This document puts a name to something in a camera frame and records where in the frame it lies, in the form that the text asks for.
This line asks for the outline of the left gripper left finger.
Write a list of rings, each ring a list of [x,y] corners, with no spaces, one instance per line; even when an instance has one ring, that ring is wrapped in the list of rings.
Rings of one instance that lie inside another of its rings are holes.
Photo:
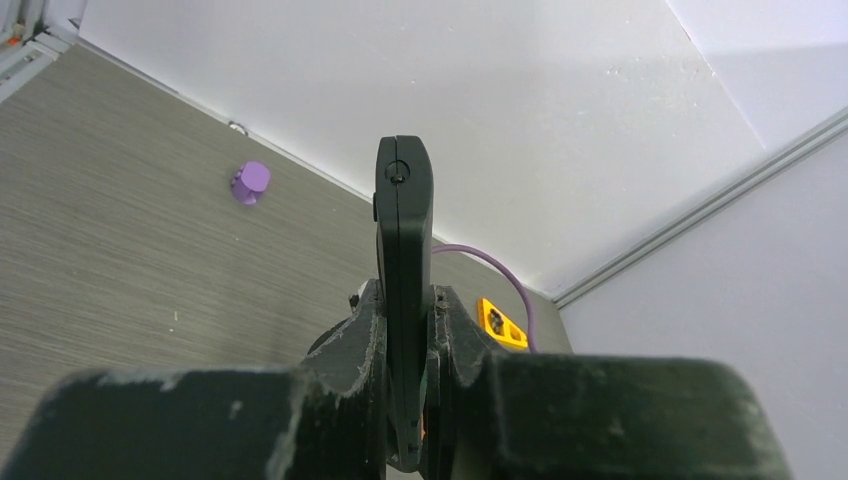
[[[90,370],[35,409],[5,479],[382,479],[386,322],[377,281],[300,363]]]

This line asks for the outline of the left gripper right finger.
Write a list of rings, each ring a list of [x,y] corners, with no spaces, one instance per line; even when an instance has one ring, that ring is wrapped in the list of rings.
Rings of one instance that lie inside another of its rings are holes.
[[[718,362],[511,353],[437,287],[431,479],[788,479],[749,385]]]

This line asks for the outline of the black remote control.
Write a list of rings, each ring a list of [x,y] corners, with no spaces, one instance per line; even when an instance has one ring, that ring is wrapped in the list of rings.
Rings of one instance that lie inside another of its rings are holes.
[[[417,136],[383,137],[378,146],[374,219],[378,270],[387,327],[390,464],[417,470],[428,315],[433,305],[431,247],[433,170]]]

